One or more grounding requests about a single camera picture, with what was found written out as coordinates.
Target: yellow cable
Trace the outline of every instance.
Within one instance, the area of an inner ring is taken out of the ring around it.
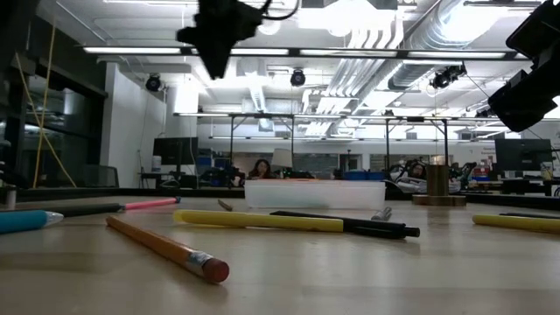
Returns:
[[[55,25],[52,25],[53,28],[53,32],[56,31]],[[48,79],[50,78],[50,70],[51,70],[51,62],[52,62],[52,56],[53,56],[53,47],[54,47],[54,35],[52,35],[52,40],[51,40],[51,48],[50,48],[50,55],[49,55],[49,64],[47,66],[47,84],[46,87],[48,89]],[[29,103],[31,104],[31,108],[33,110],[33,115],[35,116],[35,120],[37,121],[37,124],[39,126],[39,134],[40,134],[40,138],[42,139],[44,138],[46,141],[46,144],[48,144],[49,148],[51,149],[51,153],[54,156],[54,159],[57,161],[57,163],[60,166],[60,169],[62,170],[62,172],[64,172],[64,174],[66,175],[66,177],[68,178],[68,180],[70,180],[70,182],[72,183],[72,186],[77,187],[76,183],[74,183],[74,181],[72,180],[72,178],[70,177],[70,175],[68,174],[66,168],[64,167],[64,165],[62,164],[62,162],[59,159],[59,156],[57,156],[56,151],[53,148],[53,145],[51,144],[51,141],[49,141],[49,138],[46,136],[45,132],[43,131],[43,123],[39,120],[39,116],[37,115],[37,110],[35,110],[35,104],[33,103],[33,99],[31,94],[29,93],[29,88],[27,87],[27,83],[25,81],[25,75],[24,75],[24,71],[22,70],[21,67],[21,62],[19,61],[19,55],[16,52],[16,62],[17,62],[17,67],[19,69],[19,75],[21,76],[21,81],[24,84],[24,91],[25,94],[27,95],[27,99],[29,100]],[[45,107],[46,107],[46,101],[43,104],[43,115],[45,114]]]
[[[37,179],[39,178],[39,160],[41,158],[41,149],[43,147],[43,135],[45,134],[43,127],[45,126],[46,102],[49,95],[49,82],[51,81],[51,65],[53,64],[53,47],[55,34],[56,19],[52,21],[51,46],[49,47],[49,63],[46,67],[46,87],[45,95],[43,96],[43,110],[41,111],[41,123],[38,125],[39,138],[37,148],[37,162],[35,163],[35,177],[33,178],[33,188],[37,188]]]

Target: clear plastic container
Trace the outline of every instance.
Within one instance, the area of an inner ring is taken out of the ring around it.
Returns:
[[[385,183],[346,180],[248,180],[245,200],[259,208],[382,210]]]

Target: wooden table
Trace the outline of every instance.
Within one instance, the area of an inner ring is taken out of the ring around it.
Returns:
[[[235,211],[247,210],[242,199],[227,202]],[[393,207],[391,220],[420,227],[420,238],[389,241],[350,234],[178,226],[170,215],[176,206],[120,214],[228,262],[231,275],[222,285],[205,283],[105,227],[105,215],[0,235],[0,310],[3,315],[560,312],[560,236],[471,222],[474,213],[520,209],[440,209],[407,201],[387,205]],[[216,199],[189,199],[179,207],[221,211]],[[368,211],[314,212],[371,216]]]

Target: computer monitor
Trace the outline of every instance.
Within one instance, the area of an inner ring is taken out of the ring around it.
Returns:
[[[500,171],[540,171],[552,162],[548,139],[496,139],[496,159]]]
[[[154,139],[154,156],[161,157],[161,165],[195,165],[199,151],[197,137]]]

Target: blue marker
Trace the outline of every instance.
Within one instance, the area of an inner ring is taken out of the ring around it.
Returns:
[[[43,210],[0,212],[0,234],[39,229],[62,219],[60,213]]]

